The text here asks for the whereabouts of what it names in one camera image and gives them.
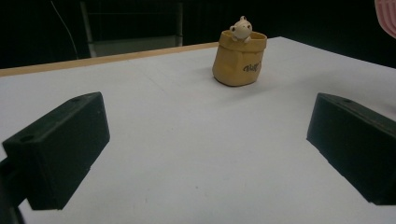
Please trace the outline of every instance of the table surface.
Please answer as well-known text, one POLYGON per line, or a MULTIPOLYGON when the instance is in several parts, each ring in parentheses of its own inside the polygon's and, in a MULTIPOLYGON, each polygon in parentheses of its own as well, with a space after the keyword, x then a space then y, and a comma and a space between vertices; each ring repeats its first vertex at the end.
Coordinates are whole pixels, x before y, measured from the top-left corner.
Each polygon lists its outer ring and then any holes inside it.
POLYGON ((64 210, 23 202, 27 223, 394 223, 306 133, 318 92, 396 120, 395 69, 277 37, 258 81, 230 88, 212 76, 216 44, 178 50, 0 71, 2 141, 75 96, 105 100, 109 144, 64 210))

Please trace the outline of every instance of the screw hole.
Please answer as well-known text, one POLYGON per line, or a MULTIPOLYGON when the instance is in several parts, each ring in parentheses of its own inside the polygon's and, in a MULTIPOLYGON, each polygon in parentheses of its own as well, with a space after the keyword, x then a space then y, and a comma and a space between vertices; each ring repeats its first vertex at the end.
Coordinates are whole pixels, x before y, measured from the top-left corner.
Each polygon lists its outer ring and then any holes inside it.
POLYGON ((24 142, 30 141, 30 140, 32 140, 34 138, 35 138, 35 136, 30 134, 30 135, 26 135, 26 136, 22 137, 20 140, 21 140, 21 142, 24 143, 24 142))

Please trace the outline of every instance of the pink object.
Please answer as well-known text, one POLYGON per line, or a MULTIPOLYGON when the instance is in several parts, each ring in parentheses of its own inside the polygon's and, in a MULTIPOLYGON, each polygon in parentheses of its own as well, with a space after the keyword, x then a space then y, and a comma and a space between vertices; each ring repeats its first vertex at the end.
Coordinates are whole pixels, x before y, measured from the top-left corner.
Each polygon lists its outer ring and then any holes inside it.
POLYGON ((396 38, 396 0, 375 0, 375 11, 382 29, 396 38))

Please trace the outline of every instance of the ceramic figurine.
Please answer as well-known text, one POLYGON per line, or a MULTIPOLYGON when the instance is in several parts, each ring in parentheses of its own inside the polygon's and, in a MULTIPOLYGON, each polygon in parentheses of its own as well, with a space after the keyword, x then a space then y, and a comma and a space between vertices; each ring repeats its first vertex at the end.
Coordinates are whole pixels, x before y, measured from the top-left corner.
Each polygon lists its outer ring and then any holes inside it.
POLYGON ((233 41, 237 41, 238 39, 244 40, 245 43, 250 41, 250 34, 253 30, 250 22, 248 22, 245 16, 242 16, 241 19, 234 25, 230 27, 231 32, 233 33, 233 41))
POLYGON ((267 36, 252 31, 250 22, 242 16, 229 30, 221 32, 213 76, 218 82, 232 87, 255 82, 262 69, 266 46, 267 36))

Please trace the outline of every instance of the yellow pot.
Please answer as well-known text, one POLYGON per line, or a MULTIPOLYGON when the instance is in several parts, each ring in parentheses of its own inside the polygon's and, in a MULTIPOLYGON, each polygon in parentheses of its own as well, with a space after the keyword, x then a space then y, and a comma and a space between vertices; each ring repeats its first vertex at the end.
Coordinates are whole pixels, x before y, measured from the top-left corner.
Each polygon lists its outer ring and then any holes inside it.
POLYGON ((233 41, 231 31, 223 31, 212 67, 215 79, 227 86, 244 86, 257 80, 262 70, 262 55, 267 36, 252 32, 251 40, 233 41))

